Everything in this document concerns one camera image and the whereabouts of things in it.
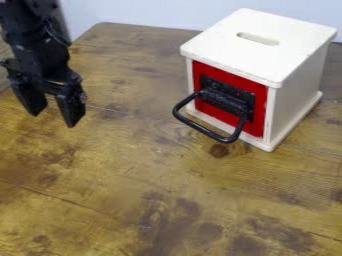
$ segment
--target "white box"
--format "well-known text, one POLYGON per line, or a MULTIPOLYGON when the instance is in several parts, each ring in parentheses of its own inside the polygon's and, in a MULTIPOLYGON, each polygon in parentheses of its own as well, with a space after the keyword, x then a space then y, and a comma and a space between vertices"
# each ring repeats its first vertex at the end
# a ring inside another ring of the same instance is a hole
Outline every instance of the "white box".
MULTIPOLYGON (((239 138, 269 152, 322 97, 321 76, 336 35, 336 28, 241 9, 181 47, 187 57, 190 93, 202 89, 198 76, 205 74, 255 96, 253 120, 239 138)), ((191 101, 187 112, 231 134, 238 123, 233 119, 239 117, 229 113, 219 116, 222 110, 198 104, 191 101)), ((181 107, 178 104, 174 115, 185 121, 181 107)))

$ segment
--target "wooden box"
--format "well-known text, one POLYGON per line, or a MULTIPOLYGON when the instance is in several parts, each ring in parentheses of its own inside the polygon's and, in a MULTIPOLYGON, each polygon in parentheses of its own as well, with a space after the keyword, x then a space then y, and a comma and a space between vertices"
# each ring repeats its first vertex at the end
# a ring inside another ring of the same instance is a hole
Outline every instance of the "wooden box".
POLYGON ((223 143, 241 138, 273 151, 322 97, 336 34, 318 24, 238 10, 181 47, 191 95, 177 105, 175 117, 223 143), (181 115, 186 105, 191 115, 233 136, 181 115))

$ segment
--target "black metal bracket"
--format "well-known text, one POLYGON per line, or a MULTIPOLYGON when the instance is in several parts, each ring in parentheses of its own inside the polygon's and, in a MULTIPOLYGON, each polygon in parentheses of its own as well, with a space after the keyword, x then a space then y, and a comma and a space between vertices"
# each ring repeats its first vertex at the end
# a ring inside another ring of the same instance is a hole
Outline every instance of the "black metal bracket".
POLYGON ((186 125, 193 127, 218 142, 226 144, 233 143, 241 136, 246 121, 253 120, 255 101, 254 95, 235 87, 231 88, 231 86, 227 84, 205 75, 201 76, 201 83, 202 90, 194 92, 175 105, 173 114, 181 122, 183 122, 186 125), (230 137, 223 137, 181 114, 181 109, 197 98, 241 118, 238 126, 235 127, 235 131, 230 137))

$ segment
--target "white wall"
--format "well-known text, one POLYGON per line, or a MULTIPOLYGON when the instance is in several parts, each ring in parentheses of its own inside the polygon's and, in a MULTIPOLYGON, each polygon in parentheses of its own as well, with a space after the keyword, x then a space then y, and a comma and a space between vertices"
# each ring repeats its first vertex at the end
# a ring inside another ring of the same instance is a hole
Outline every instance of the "white wall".
POLYGON ((246 7, 342 28, 342 0, 60 0, 71 37, 96 22, 205 30, 246 7))

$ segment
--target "drawer handle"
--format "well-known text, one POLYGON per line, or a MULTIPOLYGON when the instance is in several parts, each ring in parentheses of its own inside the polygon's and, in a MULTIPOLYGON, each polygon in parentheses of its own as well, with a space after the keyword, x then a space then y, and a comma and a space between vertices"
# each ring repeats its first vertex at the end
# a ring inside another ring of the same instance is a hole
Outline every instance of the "drawer handle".
POLYGON ((173 110, 173 114, 175 116, 175 118, 183 122, 186 125, 189 125, 190 127, 193 127, 195 130, 198 130, 201 133, 203 133, 205 135, 207 135, 210 138, 213 138, 214 140, 217 140, 221 143, 229 144, 233 143, 234 141, 237 141, 237 139, 241 136, 241 132, 245 126, 245 123, 247 121, 247 117, 249 117, 249 109, 247 107, 242 107, 242 111, 241 111, 241 120, 238 123, 238 126, 235 128, 234 133, 231 134, 230 137, 223 137, 222 135, 219 135, 218 133, 215 133, 214 131, 209 130, 206 127, 203 127, 201 124, 198 124, 197 122, 194 122, 193 120, 190 120, 187 117, 185 117, 179 111, 181 109, 195 99, 195 98, 202 98, 203 94, 206 94, 206 89, 194 92, 186 99, 183 99, 174 107, 173 110))

